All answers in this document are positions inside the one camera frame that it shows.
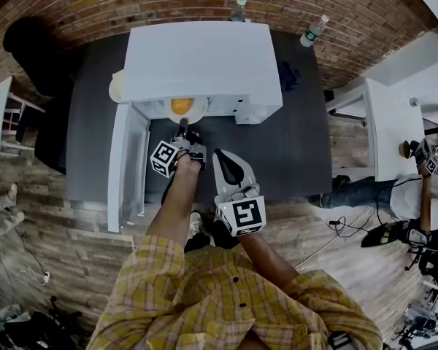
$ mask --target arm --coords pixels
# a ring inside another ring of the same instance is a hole
[[[199,169],[188,155],[179,160],[163,206],[123,264],[88,350],[132,349],[156,317],[174,312]]]
[[[318,314],[330,333],[346,332],[366,349],[381,349],[383,340],[377,326],[330,275],[323,271],[300,275],[259,233],[240,236],[239,240],[257,272]]]
[[[240,236],[239,241],[256,271],[279,288],[285,287],[299,273],[266,242],[260,233]]]
[[[147,235],[169,238],[185,246],[200,168],[201,165],[192,161],[189,155],[179,159],[174,182],[164,204],[147,229]]]
[[[420,228],[430,230],[431,219],[431,176],[422,180],[422,193],[420,195]]]

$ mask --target white cabinet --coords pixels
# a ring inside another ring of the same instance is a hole
[[[122,102],[165,118],[172,98],[207,97],[204,115],[261,123],[283,105],[268,25],[180,22],[131,29]]]
[[[118,104],[112,134],[107,191],[111,232],[134,222],[145,210],[145,178],[150,121],[136,104]]]

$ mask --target water bottle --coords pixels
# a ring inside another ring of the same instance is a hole
[[[321,32],[329,22],[327,15],[322,15],[318,22],[313,22],[305,34],[300,36],[300,44],[304,47],[311,47],[315,40],[321,35]]]
[[[232,8],[231,20],[234,22],[245,22],[245,4],[247,0],[237,0],[237,5]]]

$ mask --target yellow plaid shirt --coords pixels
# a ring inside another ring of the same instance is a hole
[[[380,350],[380,331],[323,271],[285,289],[258,275],[242,248],[184,254],[145,236],[128,258],[89,350],[236,349],[252,330],[271,349],[325,349],[342,331]]]

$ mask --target brick wall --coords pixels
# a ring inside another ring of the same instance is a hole
[[[74,47],[130,28],[184,20],[224,20],[236,0],[0,0],[0,80],[9,74],[32,86],[3,51],[8,25],[38,15]],[[247,0],[247,16],[271,28],[302,33],[327,14],[329,28],[315,51],[326,88],[345,84],[438,22],[421,0]]]

